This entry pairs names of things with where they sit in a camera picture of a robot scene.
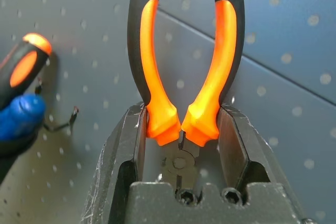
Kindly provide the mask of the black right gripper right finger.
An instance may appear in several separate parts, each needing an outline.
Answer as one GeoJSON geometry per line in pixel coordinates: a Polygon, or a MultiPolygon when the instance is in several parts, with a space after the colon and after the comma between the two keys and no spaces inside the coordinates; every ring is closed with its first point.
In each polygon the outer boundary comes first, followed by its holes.
{"type": "Polygon", "coordinates": [[[230,105],[218,114],[219,154],[227,186],[241,195],[243,222],[303,222],[306,215],[278,160],[248,117],[230,105]]]}

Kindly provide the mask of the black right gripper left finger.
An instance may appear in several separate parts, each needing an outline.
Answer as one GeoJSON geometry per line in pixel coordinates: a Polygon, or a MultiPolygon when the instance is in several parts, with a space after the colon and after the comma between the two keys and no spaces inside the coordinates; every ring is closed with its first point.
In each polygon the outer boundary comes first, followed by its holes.
{"type": "Polygon", "coordinates": [[[129,107],[105,141],[80,223],[124,223],[130,186],[142,179],[146,109],[129,107]]]}

